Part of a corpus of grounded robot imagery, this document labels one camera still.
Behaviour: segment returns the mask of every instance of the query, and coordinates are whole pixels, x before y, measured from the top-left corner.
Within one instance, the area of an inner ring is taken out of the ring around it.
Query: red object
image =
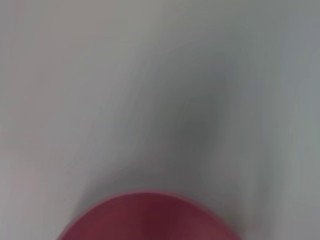
[[[71,223],[58,240],[239,240],[208,209],[175,194],[109,198]]]

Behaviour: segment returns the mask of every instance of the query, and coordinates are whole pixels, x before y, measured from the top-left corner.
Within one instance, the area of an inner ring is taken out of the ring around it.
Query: red rim
[[[183,195],[179,195],[177,193],[173,192],[167,192],[167,191],[161,191],[161,190],[133,190],[133,191],[128,191],[125,193],[118,193],[115,195],[112,195],[110,197],[107,197],[98,203],[94,204],[93,206],[89,207],[87,210],[85,210],[83,213],[81,213],[79,216],[77,216],[74,220],[72,220],[67,227],[63,230],[63,232],[60,234],[57,240],[67,240],[66,235],[69,233],[69,231],[75,227],[83,218],[87,216],[88,213],[91,213],[93,210],[99,208],[100,206],[106,204],[107,202],[117,199],[117,198],[122,198],[125,196],[131,196],[131,195],[145,195],[145,194],[152,194],[152,195],[160,195],[160,196],[166,196],[170,197],[176,200],[180,200],[182,202],[188,203],[191,206],[196,207],[202,213],[205,215],[209,216],[215,223],[216,227],[219,228],[220,231],[224,232],[230,240],[240,240],[240,238],[224,223],[224,221],[216,216],[209,208],[206,206],[188,198]]]

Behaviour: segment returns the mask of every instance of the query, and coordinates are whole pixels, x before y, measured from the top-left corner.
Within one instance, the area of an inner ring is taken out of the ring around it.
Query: red bowl
[[[92,207],[58,240],[239,240],[220,218],[171,193],[131,192]]]

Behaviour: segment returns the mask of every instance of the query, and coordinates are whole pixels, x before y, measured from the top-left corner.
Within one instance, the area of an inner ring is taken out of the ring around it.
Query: red round object
[[[220,218],[184,197],[131,192],[97,204],[58,240],[239,240]]]

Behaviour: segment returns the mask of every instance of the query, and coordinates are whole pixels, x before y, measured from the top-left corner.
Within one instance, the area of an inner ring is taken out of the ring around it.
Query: gray background
[[[2,0],[0,239],[135,188],[320,238],[317,0]]]

